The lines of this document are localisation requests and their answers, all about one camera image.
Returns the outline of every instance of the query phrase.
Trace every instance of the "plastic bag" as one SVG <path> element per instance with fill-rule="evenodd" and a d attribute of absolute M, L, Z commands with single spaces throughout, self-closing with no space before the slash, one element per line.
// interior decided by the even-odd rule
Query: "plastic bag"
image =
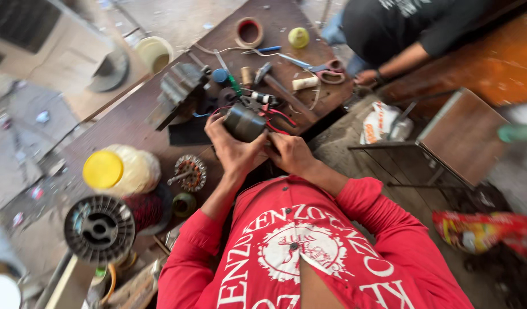
<path fill-rule="evenodd" d="M 487 252 L 503 242 L 527 257 L 527 216 L 511 212 L 461 214 L 433 212 L 435 229 L 451 246 L 468 253 Z"/>
<path fill-rule="evenodd" d="M 401 110 L 395 106 L 388 106 L 380 101 L 372 103 L 374 111 L 368 114 L 363 121 L 363 134 L 361 134 L 360 144 L 372 144 L 386 138 L 391 132 L 390 141 L 405 141 L 409 137 L 414 123 L 409 118 L 404 118 L 391 125 L 402 114 Z"/>

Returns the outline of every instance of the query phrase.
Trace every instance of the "hand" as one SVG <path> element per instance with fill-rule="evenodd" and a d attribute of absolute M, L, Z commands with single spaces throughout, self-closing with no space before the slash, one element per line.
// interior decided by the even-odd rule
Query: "hand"
<path fill-rule="evenodd" d="M 263 150 L 267 141 L 267 130 L 251 143 L 241 142 L 229 134 L 223 126 L 224 116 L 216 114 L 206 121 L 204 131 L 216 149 L 216 156 L 223 166 L 225 177 L 242 182 L 252 169 L 254 158 Z"/>
<path fill-rule="evenodd" d="M 285 172 L 305 178 L 304 175 L 310 173 L 312 167 L 322 163 L 313 157 L 308 145 L 299 136 L 269 133 L 268 138 L 280 155 L 268 147 L 264 150 L 275 165 Z"/>
<path fill-rule="evenodd" d="M 376 71 L 375 70 L 364 70 L 357 74 L 353 79 L 353 82 L 361 86 L 370 86 L 376 82 Z"/>

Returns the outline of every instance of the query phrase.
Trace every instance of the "pink scissors handle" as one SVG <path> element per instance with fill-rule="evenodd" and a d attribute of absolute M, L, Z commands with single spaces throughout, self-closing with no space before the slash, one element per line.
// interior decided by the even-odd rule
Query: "pink scissors handle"
<path fill-rule="evenodd" d="M 342 62 L 338 59 L 332 59 L 324 64 L 327 69 L 333 72 L 341 73 L 344 71 L 344 67 L 342 66 Z"/>
<path fill-rule="evenodd" d="M 317 77 L 321 79 L 322 82 L 331 85 L 341 84 L 345 81 L 345 75 L 340 72 L 324 70 L 315 72 L 315 75 L 317 75 Z"/>

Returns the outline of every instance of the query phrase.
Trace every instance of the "pliers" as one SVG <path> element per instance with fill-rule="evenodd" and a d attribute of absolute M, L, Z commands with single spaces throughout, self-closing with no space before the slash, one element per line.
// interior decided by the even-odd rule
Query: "pliers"
<path fill-rule="evenodd" d="M 267 126 L 271 130 L 277 133 L 290 135 L 288 132 L 284 130 L 277 129 L 271 123 L 271 120 L 275 117 L 279 117 L 283 119 L 284 122 L 288 123 L 288 125 L 290 125 L 292 128 L 296 128 L 296 123 L 290 117 L 286 116 L 284 113 L 280 112 L 279 110 L 270 107 L 269 104 L 261 104 L 255 99 L 251 97 L 247 97 L 247 96 L 241 96 L 240 99 L 247 108 L 252 109 L 254 112 L 258 114 L 258 116 L 264 117 L 267 120 Z"/>

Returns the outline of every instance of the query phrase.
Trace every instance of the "screwdriver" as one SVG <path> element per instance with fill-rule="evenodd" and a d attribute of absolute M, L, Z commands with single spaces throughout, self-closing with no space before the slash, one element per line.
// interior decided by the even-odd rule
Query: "screwdriver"
<path fill-rule="evenodd" d="M 219 55 L 219 52 L 217 49 L 214 49 L 214 53 L 216 54 L 216 57 L 218 57 L 219 63 L 222 64 L 223 69 L 226 70 L 227 72 L 227 79 L 231 83 L 231 88 L 233 88 L 233 90 L 237 93 L 237 95 L 242 96 L 243 92 L 240 91 L 239 84 L 235 81 L 235 79 L 233 78 L 233 75 L 231 75 L 231 72 L 229 72 L 229 69 L 227 69 L 226 63 L 223 62 L 222 56 Z"/>

